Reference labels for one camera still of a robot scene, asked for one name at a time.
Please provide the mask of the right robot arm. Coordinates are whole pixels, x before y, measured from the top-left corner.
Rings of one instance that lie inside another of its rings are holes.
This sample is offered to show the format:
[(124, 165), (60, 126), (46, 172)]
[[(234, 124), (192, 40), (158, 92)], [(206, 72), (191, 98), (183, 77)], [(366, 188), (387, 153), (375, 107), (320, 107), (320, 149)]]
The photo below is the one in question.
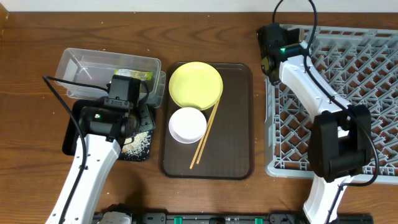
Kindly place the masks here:
[(272, 85), (290, 88), (312, 120), (307, 157), (314, 172), (301, 223), (331, 223), (343, 192), (371, 160), (371, 115), (352, 105), (322, 78), (300, 29), (272, 23), (257, 30), (261, 67)]

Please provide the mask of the rice pile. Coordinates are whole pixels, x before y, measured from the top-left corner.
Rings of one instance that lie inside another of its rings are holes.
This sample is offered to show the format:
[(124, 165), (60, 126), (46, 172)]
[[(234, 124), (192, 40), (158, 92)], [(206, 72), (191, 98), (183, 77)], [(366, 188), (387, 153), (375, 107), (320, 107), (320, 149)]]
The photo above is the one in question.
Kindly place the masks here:
[(136, 134), (127, 138), (121, 150), (126, 160), (143, 161), (149, 156), (149, 149), (152, 141), (152, 131)]

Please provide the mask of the green snack wrapper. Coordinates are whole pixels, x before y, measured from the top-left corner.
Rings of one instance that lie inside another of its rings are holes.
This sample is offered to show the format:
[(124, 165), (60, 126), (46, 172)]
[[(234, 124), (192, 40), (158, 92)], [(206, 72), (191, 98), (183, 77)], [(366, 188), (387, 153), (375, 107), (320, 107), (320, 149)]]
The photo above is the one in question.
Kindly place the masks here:
[(130, 70), (130, 69), (117, 69), (114, 71), (114, 74), (125, 77), (132, 77), (144, 81), (151, 80), (153, 76), (152, 72), (143, 72), (143, 71)]

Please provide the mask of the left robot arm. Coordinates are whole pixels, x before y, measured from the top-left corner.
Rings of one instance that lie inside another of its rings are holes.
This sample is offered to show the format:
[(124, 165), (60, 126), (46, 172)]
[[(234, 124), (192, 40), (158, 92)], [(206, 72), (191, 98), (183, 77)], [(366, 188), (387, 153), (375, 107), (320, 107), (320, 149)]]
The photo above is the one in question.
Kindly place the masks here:
[(140, 89), (147, 83), (113, 75), (97, 100), (78, 100), (69, 108), (52, 86), (44, 82), (70, 116), (63, 152), (72, 166), (47, 223), (91, 223), (105, 180), (127, 139), (152, 131), (154, 119)]

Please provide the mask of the white bowl with rice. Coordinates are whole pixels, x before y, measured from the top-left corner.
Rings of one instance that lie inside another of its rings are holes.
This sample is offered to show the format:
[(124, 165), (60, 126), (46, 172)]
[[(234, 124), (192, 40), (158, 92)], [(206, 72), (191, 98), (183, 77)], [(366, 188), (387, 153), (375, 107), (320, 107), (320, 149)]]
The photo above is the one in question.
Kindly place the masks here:
[(185, 107), (175, 111), (169, 120), (169, 132), (178, 142), (191, 144), (199, 141), (205, 134), (207, 120), (198, 109)]

